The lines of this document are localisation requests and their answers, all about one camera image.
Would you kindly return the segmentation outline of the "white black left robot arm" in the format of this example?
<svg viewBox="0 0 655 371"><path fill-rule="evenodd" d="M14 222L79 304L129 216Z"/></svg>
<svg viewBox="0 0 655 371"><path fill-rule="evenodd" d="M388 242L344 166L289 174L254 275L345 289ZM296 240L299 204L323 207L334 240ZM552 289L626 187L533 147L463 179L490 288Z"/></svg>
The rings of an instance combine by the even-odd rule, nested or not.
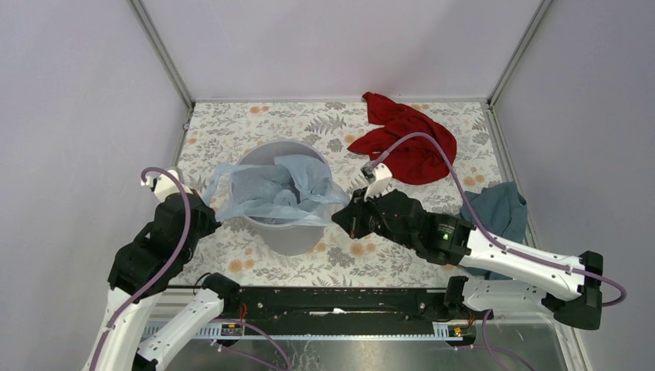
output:
<svg viewBox="0 0 655 371"><path fill-rule="evenodd" d="M154 219L116 253L108 278L107 308L85 370L164 370L210 320L241 308L240 286L210 274L190 302L163 328L143 339L146 324L169 281L191 260L200 239L220 227L197 192L166 196Z"/></svg>

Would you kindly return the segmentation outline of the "light blue plastic trash bag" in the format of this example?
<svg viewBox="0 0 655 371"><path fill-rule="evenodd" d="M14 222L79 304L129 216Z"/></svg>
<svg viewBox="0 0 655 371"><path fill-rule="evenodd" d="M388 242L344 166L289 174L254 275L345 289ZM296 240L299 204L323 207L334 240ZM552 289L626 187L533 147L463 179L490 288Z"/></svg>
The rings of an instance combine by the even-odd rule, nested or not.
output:
<svg viewBox="0 0 655 371"><path fill-rule="evenodd" d="M264 224L327 226L351 197L334 182L329 166L308 155L283 155L272 165L220 163L202 200L210 204L219 182L228 176L230 201L216 219L249 217Z"/></svg>

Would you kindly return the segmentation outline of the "grey plastic trash bin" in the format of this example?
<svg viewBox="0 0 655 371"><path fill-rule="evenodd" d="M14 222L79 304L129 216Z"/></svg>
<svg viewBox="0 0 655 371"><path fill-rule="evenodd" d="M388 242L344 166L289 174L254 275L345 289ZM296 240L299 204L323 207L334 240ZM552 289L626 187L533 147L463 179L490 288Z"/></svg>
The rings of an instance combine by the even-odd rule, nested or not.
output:
<svg viewBox="0 0 655 371"><path fill-rule="evenodd" d="M268 141L251 148L236 162L237 165L273 165L274 158L284 155L307 155L328 164L327 159L314 147L300 141L282 139ZM312 250L324 235L323 226L295 226L266 224L258 219L243 216L257 235L274 252L297 256Z"/></svg>

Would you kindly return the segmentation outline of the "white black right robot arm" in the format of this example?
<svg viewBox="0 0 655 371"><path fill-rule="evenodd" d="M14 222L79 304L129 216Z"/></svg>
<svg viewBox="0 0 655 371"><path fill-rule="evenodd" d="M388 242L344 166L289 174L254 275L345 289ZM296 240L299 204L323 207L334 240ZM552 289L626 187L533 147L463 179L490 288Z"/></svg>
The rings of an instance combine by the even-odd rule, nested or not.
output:
<svg viewBox="0 0 655 371"><path fill-rule="evenodd" d="M507 276L500 290L463 284L443 297L444 311L462 318L472 309L535 306L574 328L597 330L602 318L603 257L549 253L483 231L455 216L432 213L420 201L393 190L368 198L358 189L331 219L350 238L376 234L414 250L431 264L473 267Z"/></svg>

